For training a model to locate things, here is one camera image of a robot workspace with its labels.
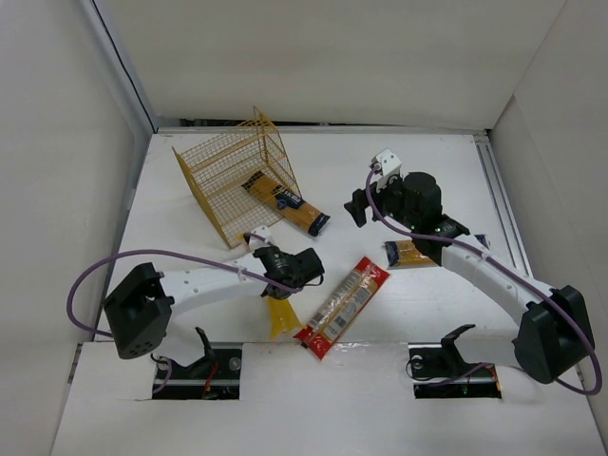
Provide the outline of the yellow spaghetti bag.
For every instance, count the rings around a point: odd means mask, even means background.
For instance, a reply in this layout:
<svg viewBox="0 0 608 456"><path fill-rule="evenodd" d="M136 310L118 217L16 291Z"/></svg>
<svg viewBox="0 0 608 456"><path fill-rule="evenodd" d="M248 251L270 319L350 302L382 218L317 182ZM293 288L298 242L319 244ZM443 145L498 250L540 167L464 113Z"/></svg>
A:
<svg viewBox="0 0 608 456"><path fill-rule="evenodd" d="M282 334L292 333L304 328L288 299L266 297L271 321L270 338L276 339Z"/></svg>

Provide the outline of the red white spaghetti bag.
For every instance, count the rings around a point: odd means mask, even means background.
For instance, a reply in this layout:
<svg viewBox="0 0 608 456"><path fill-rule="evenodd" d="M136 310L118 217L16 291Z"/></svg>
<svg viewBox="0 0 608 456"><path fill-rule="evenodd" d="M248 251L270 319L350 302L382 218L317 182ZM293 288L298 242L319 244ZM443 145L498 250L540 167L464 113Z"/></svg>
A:
<svg viewBox="0 0 608 456"><path fill-rule="evenodd" d="M389 272L363 256L294 339L322 360L389 277Z"/></svg>

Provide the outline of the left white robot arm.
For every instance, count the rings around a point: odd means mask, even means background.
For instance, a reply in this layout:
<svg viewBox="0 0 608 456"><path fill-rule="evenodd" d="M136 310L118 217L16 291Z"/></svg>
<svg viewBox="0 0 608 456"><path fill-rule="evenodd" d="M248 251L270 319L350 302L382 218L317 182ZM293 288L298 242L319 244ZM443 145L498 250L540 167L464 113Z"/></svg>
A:
<svg viewBox="0 0 608 456"><path fill-rule="evenodd" d="M246 253L225 262L190 256L198 268L159 271L151 262L135 266L104 300L118 356L133 360L153 355L194 368L208 341L203 308L224 305L225 318L239 310L249 313L265 298L287 299L325 276L314 249L285 252L265 225L241 238Z"/></svg>

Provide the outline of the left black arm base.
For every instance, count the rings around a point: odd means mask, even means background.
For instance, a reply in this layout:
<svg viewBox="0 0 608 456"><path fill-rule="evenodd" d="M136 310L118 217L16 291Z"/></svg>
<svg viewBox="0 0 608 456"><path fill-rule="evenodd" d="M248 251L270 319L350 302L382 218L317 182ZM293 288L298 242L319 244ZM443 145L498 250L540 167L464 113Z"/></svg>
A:
<svg viewBox="0 0 608 456"><path fill-rule="evenodd" d="M215 360L201 358L193 369L173 360L159 361L152 385L154 400L231 401L240 396L242 345L214 343Z"/></svg>

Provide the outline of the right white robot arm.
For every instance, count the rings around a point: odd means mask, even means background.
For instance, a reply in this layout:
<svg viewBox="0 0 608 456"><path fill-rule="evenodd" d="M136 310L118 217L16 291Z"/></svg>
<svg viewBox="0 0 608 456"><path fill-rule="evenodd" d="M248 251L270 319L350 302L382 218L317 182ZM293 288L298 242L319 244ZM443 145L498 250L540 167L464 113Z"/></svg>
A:
<svg viewBox="0 0 608 456"><path fill-rule="evenodd" d="M391 231L412 239L433 263L472 284L501 307L517 329L505 335L463 339L467 323L440 342L445 378L454 381L491 365L513 365L541 384L589 359L602 388L602 367L582 294L572 286L556 288L518 272L493 255L469 229L443 211L436 179L425 172L385 174L374 165L365 186L344 205L355 224L366 224L366 212Z"/></svg>

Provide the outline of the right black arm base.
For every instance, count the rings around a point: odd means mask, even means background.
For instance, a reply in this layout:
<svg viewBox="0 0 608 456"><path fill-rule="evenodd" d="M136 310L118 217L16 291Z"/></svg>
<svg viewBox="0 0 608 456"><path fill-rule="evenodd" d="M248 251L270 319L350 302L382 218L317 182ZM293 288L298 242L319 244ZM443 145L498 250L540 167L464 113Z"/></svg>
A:
<svg viewBox="0 0 608 456"><path fill-rule="evenodd" d="M416 399L501 399L498 374L488 363L467 363L439 343L410 344L406 374Z"/></svg>

